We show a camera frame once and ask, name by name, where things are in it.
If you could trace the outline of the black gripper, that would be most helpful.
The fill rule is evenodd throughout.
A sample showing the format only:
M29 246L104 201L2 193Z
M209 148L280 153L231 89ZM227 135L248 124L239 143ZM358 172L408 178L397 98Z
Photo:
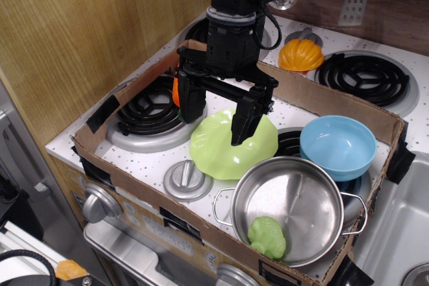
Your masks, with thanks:
M209 20L205 51L182 46L178 71L180 113L186 124L202 116L206 91L235 103L231 145L242 144L256 131L262 114L272 111L278 81L257 67L263 47L265 15L252 25L221 25Z

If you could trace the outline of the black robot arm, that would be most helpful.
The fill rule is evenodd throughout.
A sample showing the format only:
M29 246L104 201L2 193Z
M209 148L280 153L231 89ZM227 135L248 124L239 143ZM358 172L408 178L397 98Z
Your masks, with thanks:
M263 115L272 110L279 82L257 63L265 19L273 19L267 4L273 0L211 0L206 10L208 35L203 51L181 47L177 53L180 115L185 123L202 116L206 92L236 103L231 144L252 137Z

